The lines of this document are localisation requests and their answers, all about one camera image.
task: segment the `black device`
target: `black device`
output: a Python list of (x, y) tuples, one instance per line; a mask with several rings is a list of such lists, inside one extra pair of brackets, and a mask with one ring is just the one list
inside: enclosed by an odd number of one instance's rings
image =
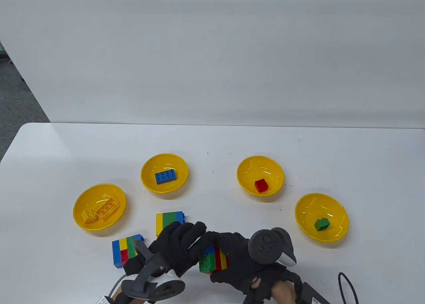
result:
[(137, 254), (142, 254), (146, 264), (134, 279), (121, 283), (123, 293), (130, 298), (140, 298), (151, 302), (161, 301), (185, 290), (185, 283), (160, 254), (152, 254), (140, 240), (134, 241)]
[[(282, 228), (259, 230), (249, 239), (249, 255), (259, 264), (280, 262), (285, 266), (294, 266), (297, 259), (289, 233)], [(297, 304), (330, 304), (308, 283), (302, 284)]]

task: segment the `gloved hand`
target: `gloved hand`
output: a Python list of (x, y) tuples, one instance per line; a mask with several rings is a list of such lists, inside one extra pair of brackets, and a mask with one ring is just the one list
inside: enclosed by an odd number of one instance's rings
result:
[[(149, 246), (149, 250), (154, 254), (161, 254), (177, 276), (181, 277), (213, 244), (214, 233), (206, 230), (207, 227), (202, 222), (196, 222), (195, 225), (173, 222), (161, 231), (158, 238)], [(127, 275), (138, 274), (144, 264), (144, 256), (138, 254), (127, 261), (124, 270)]]
[[(227, 283), (243, 294), (247, 294), (244, 304), (263, 303), (265, 298), (270, 300), (271, 289), (278, 280), (292, 280), (288, 276), (292, 277), (293, 273), (287, 271), (286, 266), (282, 264), (262, 265), (256, 263), (249, 255), (249, 239), (244, 238), (241, 234), (214, 232), (214, 236), (215, 244), (228, 256), (230, 267), (212, 273), (211, 282)], [(260, 278), (261, 282), (257, 289), (252, 289), (251, 284), (255, 278)]]

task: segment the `stacked lego bricks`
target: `stacked lego bricks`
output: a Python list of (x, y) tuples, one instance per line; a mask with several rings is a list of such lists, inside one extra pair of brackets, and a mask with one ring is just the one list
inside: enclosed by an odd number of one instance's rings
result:
[(159, 236), (161, 231), (170, 223), (179, 221), (181, 224), (185, 223), (185, 214), (179, 212), (167, 212), (156, 214), (156, 237)]
[(144, 241), (143, 236), (137, 234), (129, 236), (125, 239), (120, 239), (112, 242), (112, 254), (114, 256), (114, 265), (117, 268), (123, 267), (129, 258), (135, 257), (136, 251), (134, 248), (134, 241)]
[(216, 245), (211, 245), (199, 261), (199, 271), (202, 273), (220, 272), (229, 266), (229, 259)]

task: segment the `white wall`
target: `white wall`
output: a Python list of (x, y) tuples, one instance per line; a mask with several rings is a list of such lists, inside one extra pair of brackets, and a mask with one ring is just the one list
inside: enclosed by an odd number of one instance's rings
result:
[(0, 0), (54, 122), (425, 128), (425, 0)]

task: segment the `black cable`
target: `black cable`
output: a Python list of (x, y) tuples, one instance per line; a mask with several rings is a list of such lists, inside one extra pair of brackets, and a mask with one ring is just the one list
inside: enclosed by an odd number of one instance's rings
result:
[(354, 300), (356, 301), (356, 304), (359, 304), (359, 299), (357, 298), (357, 294), (356, 294), (356, 291), (354, 289), (354, 286), (352, 285), (352, 283), (350, 282), (350, 280), (348, 279), (348, 277), (344, 273), (339, 272), (339, 274), (338, 274), (338, 284), (340, 285), (341, 297), (343, 298), (344, 304), (347, 304), (347, 302), (345, 301), (343, 286), (341, 284), (341, 275), (346, 279), (346, 281), (348, 282), (348, 285), (351, 287), (351, 291), (353, 292)]

